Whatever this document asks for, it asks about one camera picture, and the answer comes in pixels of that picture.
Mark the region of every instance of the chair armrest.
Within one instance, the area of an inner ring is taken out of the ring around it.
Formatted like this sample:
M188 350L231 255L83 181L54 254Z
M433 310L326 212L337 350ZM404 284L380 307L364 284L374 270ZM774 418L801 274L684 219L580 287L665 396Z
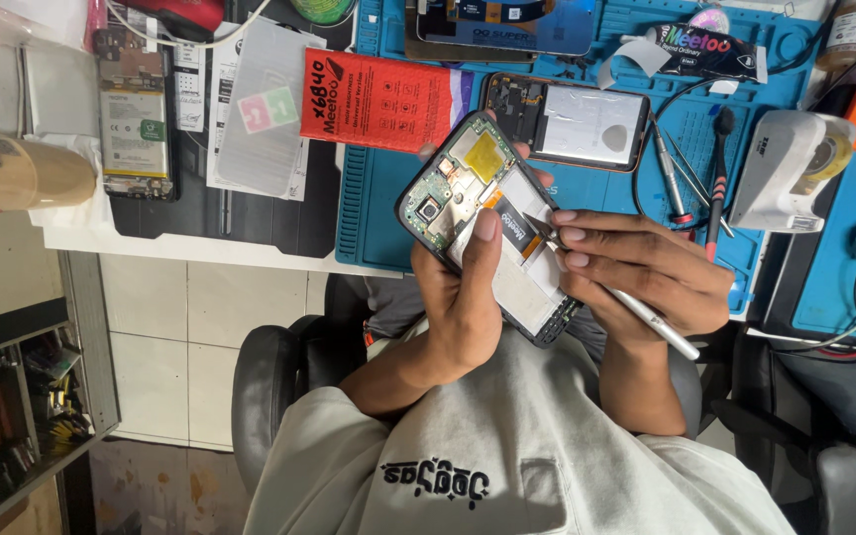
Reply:
M813 455L812 481L821 511L819 533L856 533L856 447L834 444Z
M296 401L300 341L288 328L265 325L246 335L233 374L233 452L252 495L286 408Z
M791 467L803 477L811 477L808 465L811 439L800 429L773 414L744 407L732 400L713 401L712 412L734 435L764 438L780 445Z

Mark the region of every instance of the meetoo glue tube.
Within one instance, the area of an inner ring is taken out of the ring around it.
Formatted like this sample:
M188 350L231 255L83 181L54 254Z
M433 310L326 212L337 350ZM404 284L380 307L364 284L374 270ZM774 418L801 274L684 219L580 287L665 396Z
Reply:
M656 43L672 57L659 68L663 74L721 76L766 83L765 47L756 47L726 33L688 24L661 24L646 35L624 35L620 41L645 40Z

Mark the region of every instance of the brush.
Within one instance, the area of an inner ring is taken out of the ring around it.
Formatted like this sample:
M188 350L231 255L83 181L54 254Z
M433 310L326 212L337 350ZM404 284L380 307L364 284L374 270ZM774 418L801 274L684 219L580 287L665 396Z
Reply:
M706 258L715 261L715 244L719 240L719 220L725 207L726 191L729 186L729 174L725 167L725 138L735 129L735 114L725 106L719 110L712 122L715 130L715 182L712 183L712 204L708 211L708 229L706 230Z

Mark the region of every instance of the gray sweatshirt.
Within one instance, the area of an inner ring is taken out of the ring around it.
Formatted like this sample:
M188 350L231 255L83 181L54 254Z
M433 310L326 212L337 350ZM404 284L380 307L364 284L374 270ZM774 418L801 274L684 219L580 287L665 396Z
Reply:
M563 336L493 357L392 428L334 387L286 411L247 534L794 533L758 477L681 437L633 436Z

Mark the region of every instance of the phone camera module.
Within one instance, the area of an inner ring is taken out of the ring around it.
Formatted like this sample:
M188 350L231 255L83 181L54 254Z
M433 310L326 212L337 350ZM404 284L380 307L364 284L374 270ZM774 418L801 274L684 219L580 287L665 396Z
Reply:
M441 206L437 203L436 200L428 197L422 203L422 206L419 208L418 213L422 217L423 220L429 222L437 216L437 213L440 212Z

